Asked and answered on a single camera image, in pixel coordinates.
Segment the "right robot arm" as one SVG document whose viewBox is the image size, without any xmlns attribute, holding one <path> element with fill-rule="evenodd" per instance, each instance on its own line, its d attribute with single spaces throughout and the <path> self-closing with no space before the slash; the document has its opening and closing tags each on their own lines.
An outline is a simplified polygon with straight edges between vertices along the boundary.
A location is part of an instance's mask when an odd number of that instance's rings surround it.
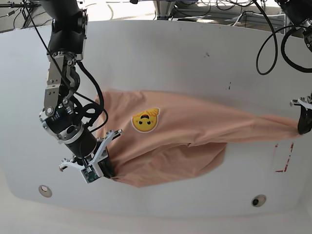
<svg viewBox="0 0 312 234">
<path fill-rule="evenodd" d="M 101 89 L 82 64 L 88 24 L 87 12 L 79 8 L 75 0 L 42 0 L 46 13 L 52 18 L 50 41 L 45 45 L 50 62 L 44 108 L 39 116 L 44 129 L 72 153 L 59 166 L 78 169 L 87 183 L 115 172 L 109 159 L 108 144 L 122 133 L 109 131 L 103 137 L 95 137 L 93 124 L 106 115 Z M 96 88 L 98 101 L 82 105 L 79 101 L 79 68 Z"/>
</svg>

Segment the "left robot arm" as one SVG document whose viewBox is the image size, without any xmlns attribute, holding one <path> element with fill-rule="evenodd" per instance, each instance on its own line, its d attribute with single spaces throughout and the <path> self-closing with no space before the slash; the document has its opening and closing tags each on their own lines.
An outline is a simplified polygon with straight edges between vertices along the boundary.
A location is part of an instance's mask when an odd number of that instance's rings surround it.
<svg viewBox="0 0 312 234">
<path fill-rule="evenodd" d="M 281 54 L 284 61 L 297 71 L 311 73 L 311 68 L 305 68 L 291 61 L 285 52 L 288 38 L 298 30 L 303 28 L 303 38 L 306 47 L 312 49 L 312 2 L 310 0 L 278 0 L 278 5 L 289 18 L 292 28 L 284 35 L 281 42 Z M 291 105 L 300 107 L 300 117 L 297 130 L 300 135 L 304 135 L 312 130 L 312 97 L 300 97 L 291 101 Z"/>
</svg>

